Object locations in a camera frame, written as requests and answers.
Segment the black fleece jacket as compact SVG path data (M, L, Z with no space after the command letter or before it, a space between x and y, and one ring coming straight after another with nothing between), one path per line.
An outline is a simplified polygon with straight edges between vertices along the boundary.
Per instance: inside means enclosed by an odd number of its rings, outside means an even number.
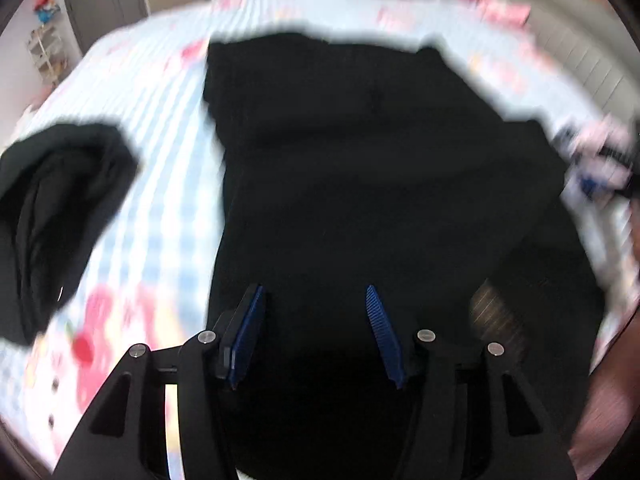
M226 170L209 316L251 284L265 301L228 409L236 468L397 479L368 287L408 372L422 328L503 344L568 454L605 298L538 122L503 120L435 49L299 34L210 44L203 99Z

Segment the folded pink garment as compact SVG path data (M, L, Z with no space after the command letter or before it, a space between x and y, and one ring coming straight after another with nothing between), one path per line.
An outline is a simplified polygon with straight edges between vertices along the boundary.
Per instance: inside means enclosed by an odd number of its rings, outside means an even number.
M638 150L637 137L625 124L608 115L578 130L570 141L570 154L583 177L620 188L634 174L636 165L619 165L613 159L600 157L598 151L603 144L623 151Z

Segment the grey padded headboard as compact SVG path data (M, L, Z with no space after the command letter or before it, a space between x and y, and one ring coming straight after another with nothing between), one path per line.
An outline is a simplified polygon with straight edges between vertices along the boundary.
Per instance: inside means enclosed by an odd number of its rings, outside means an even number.
M625 24L597 0L512 0L532 6L537 44L580 83L605 113L639 118L639 49Z

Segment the blue checkered cartoon blanket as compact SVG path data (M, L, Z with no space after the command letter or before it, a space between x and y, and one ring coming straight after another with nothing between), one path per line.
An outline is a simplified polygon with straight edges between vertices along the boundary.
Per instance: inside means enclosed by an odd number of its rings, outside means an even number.
M484 22L462 0L212 0L104 36L16 132L114 122L140 159L76 294L32 346L1 346L1 418L47 468L130 344L173 346L204 325L222 230L221 151L202 104L206 47L285 28L405 50L434 42L503 113L541 114L549 128L613 115L528 24Z

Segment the pink plush toy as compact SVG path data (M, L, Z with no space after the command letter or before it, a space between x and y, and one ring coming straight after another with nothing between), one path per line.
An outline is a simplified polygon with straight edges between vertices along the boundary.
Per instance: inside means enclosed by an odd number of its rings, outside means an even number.
M526 25L532 7L511 0L469 0L480 18L492 24L522 28Z

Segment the white small shelf rack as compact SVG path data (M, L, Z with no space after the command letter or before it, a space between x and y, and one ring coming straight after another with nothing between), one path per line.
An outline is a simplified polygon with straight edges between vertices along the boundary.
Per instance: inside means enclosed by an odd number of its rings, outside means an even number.
M46 86L56 87L68 72L68 55L63 38L52 24L34 29L26 48Z

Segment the colourful toy on shelf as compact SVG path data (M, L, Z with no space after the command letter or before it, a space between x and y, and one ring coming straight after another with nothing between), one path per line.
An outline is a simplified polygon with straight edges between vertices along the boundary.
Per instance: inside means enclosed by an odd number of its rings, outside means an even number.
M34 13L41 25L47 25L60 11L60 5L55 0L35 0Z

